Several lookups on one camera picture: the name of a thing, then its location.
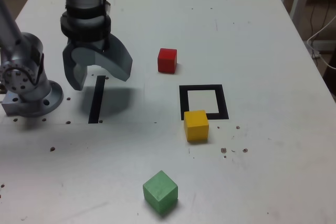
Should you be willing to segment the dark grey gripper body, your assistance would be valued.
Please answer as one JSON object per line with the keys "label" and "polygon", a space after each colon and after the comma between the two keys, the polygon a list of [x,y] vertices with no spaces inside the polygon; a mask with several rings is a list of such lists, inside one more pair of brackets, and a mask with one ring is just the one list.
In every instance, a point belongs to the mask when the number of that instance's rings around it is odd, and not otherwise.
{"label": "dark grey gripper body", "polygon": [[77,48],[87,48],[93,51],[105,51],[106,49],[109,48],[108,38],[109,36],[105,36],[101,40],[84,42],[68,37],[67,47],[69,48],[70,51],[73,51]]}

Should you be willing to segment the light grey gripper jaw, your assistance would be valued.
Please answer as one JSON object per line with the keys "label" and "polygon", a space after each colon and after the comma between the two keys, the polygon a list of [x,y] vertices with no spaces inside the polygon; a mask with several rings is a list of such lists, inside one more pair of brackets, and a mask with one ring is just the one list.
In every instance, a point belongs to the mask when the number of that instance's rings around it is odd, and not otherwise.
{"label": "light grey gripper jaw", "polygon": [[77,48],[73,51],[72,58],[81,66],[100,66],[113,77],[121,81],[127,81],[131,74],[132,57],[116,36],[110,34],[108,42],[109,48],[105,51]]}

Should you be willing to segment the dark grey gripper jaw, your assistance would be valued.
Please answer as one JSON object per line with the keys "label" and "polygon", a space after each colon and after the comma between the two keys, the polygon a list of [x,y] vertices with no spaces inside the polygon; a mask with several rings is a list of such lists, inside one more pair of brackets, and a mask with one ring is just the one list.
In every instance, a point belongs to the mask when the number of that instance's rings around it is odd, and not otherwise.
{"label": "dark grey gripper jaw", "polygon": [[71,40],[68,41],[63,50],[62,57],[64,63],[65,76],[69,84],[77,91],[81,91],[87,76],[87,67],[76,63],[72,58],[75,45]]}

